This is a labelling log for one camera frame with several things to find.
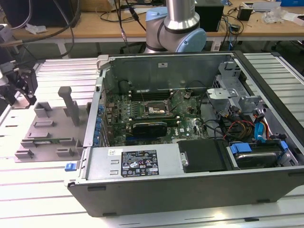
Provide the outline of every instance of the wooden desk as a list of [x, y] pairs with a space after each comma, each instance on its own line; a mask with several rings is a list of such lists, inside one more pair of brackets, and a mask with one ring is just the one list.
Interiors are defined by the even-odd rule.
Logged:
[[[233, 6], [226, 6], [224, 13], [229, 9], [240, 5], [242, 0], [232, 0]], [[303, 13], [304, 7], [284, 7], [288, 12]], [[122, 13], [122, 17], [129, 17], [129, 13]], [[284, 21], [283, 23], [266, 24], [261, 19], [262, 13], [254, 13], [249, 21], [244, 21], [244, 31], [237, 38], [238, 40], [248, 41], [270, 41], [270, 40], [298, 40], [304, 39], [304, 27], [293, 22]], [[108, 19], [117, 20], [116, 13], [109, 14]], [[145, 14], [140, 15], [140, 21], [145, 26]], [[229, 18], [230, 23], [239, 24], [233, 18]], [[135, 21], [124, 23], [123, 28], [126, 32], [129, 42], [146, 41], [145, 31]], [[59, 28], [48, 28], [48, 32], [41, 35], [33, 35], [25, 29], [14, 32], [18, 39], [33, 38], [44, 36], [58, 31]], [[118, 23], [111, 23], [100, 20], [95, 12], [83, 12], [79, 23], [73, 28], [75, 42], [123, 42]], [[225, 36], [226, 27], [222, 21], [218, 32], [208, 32], [207, 40], [213, 41], [212, 50], [219, 50], [219, 46]], [[40, 43], [57, 43], [61, 53], [66, 52], [65, 43], [71, 43], [71, 33], [69, 30], [59, 34], [55, 38], [39, 41]]]

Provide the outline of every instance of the desk leg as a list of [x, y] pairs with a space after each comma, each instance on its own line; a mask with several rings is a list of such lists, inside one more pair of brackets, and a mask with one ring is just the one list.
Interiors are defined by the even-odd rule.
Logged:
[[221, 38], [214, 38], [212, 41], [211, 51], [219, 51], [221, 43], [222, 43]]
[[[60, 51], [60, 54], [64, 54], [67, 52], [67, 49], [66, 49], [66, 45], [65, 45], [65, 42], [64, 40], [60, 40], [57, 42], [57, 45], [58, 45], [58, 48], [59, 48], [59, 51]], [[66, 56], [63, 56], [62, 58], [70, 58], [70, 55], [66, 55]]]
[[265, 41], [262, 51], [267, 51], [270, 41]]
[[97, 55], [101, 55], [101, 47], [100, 47], [100, 43], [95, 43], [96, 44], [96, 50], [97, 50]]

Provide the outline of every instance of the white paper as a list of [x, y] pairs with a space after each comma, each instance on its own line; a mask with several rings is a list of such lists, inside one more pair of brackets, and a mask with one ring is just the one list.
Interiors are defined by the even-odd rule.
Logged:
[[45, 26], [34, 26], [34, 25], [27, 24], [27, 26], [25, 27], [25, 30], [29, 31], [32, 34], [37, 34], [37, 33], [46, 32], [47, 28]]
[[121, 155], [123, 152], [123, 149], [109, 149], [108, 150], [108, 156], [117, 156]]
[[282, 17], [282, 19], [284, 20], [288, 20], [288, 21], [294, 21], [294, 19], [299, 16], [300, 14], [296, 14], [296, 13], [289, 13], [287, 12], [286, 14], [284, 14], [284, 16]]

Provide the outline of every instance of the gray plastic part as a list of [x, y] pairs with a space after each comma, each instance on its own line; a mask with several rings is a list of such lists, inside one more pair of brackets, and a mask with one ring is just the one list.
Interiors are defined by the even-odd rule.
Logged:
[[41, 138], [48, 138], [48, 132], [28, 132], [27, 138], [29, 139], [41, 139]]
[[75, 147], [76, 147], [76, 150], [77, 150], [79, 156], [81, 157], [82, 156], [82, 152], [84, 151], [84, 148], [82, 147], [82, 144], [81, 144], [81, 142], [79, 140], [77, 140]]
[[[15, 162], [55, 162], [55, 161], [77, 161], [82, 155], [82, 145], [87, 124], [86, 107], [79, 107], [79, 126], [74, 126], [70, 117], [67, 117], [63, 108], [52, 108], [51, 111], [46, 111], [45, 118], [35, 117], [32, 125], [28, 129], [28, 134], [32, 133], [34, 136], [42, 136], [48, 133], [48, 137], [32, 139], [25, 137], [22, 141], [19, 151], [30, 149], [34, 156], [30, 157], [15, 157]], [[52, 121], [53, 125], [50, 127], [38, 127], [34, 124], [36, 122]], [[67, 156], [58, 156], [58, 148], [70, 148], [73, 156], [66, 153]]]
[[34, 156], [34, 153], [30, 149], [20, 150], [15, 153], [15, 156], [19, 159], [32, 158]]
[[69, 157], [73, 156], [74, 152], [71, 150], [71, 148], [58, 148], [56, 154], [58, 157]]
[[79, 108], [77, 102], [72, 100], [72, 89], [69, 86], [62, 86], [58, 91], [58, 95], [63, 98], [67, 111], [71, 116], [75, 126], [79, 126]]
[[71, 138], [68, 140], [60, 140], [59, 142], [63, 146], [74, 146], [76, 144], [76, 141], [74, 138]]
[[36, 144], [34, 144], [33, 141], [21, 142], [21, 145], [22, 145], [24, 148], [36, 147]]
[[33, 125], [35, 128], [40, 127], [52, 127], [54, 126], [54, 121], [37, 121]]
[[48, 117], [47, 111], [52, 111], [52, 108], [49, 106], [48, 102], [38, 102], [34, 111], [38, 118], [46, 118]]

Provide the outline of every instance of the small black device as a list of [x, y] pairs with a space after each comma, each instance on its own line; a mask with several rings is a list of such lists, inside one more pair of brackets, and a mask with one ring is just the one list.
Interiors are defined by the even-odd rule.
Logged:
[[236, 24], [231, 24], [230, 27], [231, 27], [231, 31], [233, 32], [238, 32], [241, 29], [241, 27]]
[[237, 19], [243, 20], [243, 21], [249, 21], [252, 11], [253, 11], [252, 8], [240, 7], [238, 10]]
[[223, 9], [220, 0], [196, 0], [195, 11], [200, 17], [200, 27], [206, 32], [217, 32]]
[[[60, 0], [58, 4], [71, 21], [77, 10], [77, 0]], [[28, 0], [0, 0], [0, 5], [12, 27], [21, 25], [29, 15]], [[33, 15], [29, 24], [35, 26], [64, 27], [67, 25], [60, 11], [52, 0], [32, 0]]]

